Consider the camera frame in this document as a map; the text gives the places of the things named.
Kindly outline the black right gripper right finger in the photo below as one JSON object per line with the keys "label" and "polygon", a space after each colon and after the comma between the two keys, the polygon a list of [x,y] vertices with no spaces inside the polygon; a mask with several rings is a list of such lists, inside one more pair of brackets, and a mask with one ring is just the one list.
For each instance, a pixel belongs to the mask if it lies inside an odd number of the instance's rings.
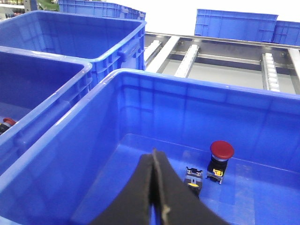
{"label": "black right gripper right finger", "polygon": [[153,150],[157,189],[156,221],[160,225],[227,225],[196,197],[172,168],[166,154]]}

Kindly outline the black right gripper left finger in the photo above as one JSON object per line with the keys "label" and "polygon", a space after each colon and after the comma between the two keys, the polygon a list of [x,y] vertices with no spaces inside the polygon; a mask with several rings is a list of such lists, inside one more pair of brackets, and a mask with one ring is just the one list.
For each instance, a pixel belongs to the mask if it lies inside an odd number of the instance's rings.
{"label": "black right gripper left finger", "polygon": [[141,155],[127,184],[91,225],[148,225],[150,223],[150,191],[153,156]]}

